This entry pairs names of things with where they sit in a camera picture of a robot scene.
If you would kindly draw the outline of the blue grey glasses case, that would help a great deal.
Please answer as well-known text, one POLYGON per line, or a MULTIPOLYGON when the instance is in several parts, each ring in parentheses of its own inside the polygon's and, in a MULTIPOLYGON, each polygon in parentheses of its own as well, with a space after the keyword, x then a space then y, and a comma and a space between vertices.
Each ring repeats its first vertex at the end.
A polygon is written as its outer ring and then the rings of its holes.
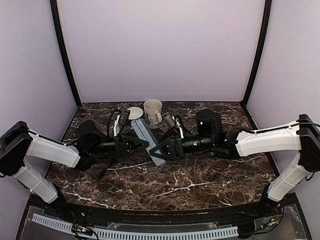
POLYGON ((154 164, 158 167, 164 165, 166 161, 162 158, 157 156, 153 156, 150 154, 150 150, 157 146, 158 142, 154 137, 153 133, 151 132, 149 126, 147 125, 146 121, 143 118, 135 119, 131 121, 131 127, 133 128, 134 132, 136 133, 137 137, 140 140, 147 141, 149 146, 146 147, 146 151, 154 164))

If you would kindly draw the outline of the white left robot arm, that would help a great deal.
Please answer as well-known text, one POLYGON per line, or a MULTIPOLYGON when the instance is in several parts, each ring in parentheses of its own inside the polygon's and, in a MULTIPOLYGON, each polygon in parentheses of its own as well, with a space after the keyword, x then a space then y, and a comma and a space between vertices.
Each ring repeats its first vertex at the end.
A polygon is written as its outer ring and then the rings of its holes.
POLYGON ((67 218, 71 208, 60 188, 39 173, 30 159, 87 171, 101 156, 129 157, 150 145, 133 132, 104 134, 92 120, 82 122, 75 135, 73 142, 63 143, 31 130, 24 121, 17 122, 0 138, 0 176, 16 179, 48 204, 58 217, 67 218))

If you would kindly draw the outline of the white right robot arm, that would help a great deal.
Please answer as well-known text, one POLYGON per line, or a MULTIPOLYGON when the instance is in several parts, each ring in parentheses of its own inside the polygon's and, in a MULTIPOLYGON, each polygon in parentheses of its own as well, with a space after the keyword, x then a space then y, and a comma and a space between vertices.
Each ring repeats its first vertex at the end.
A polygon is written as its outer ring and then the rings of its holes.
POLYGON ((217 158, 235 160, 260 153, 296 152, 287 168, 264 188, 255 205, 255 213, 260 217, 266 217, 288 192, 320 170, 319 125, 307 114, 284 125, 238 132, 224 132, 220 114, 210 109, 198 111, 195 118, 196 135, 172 135, 152 148, 150 155, 175 160, 185 154, 211 152, 217 158))

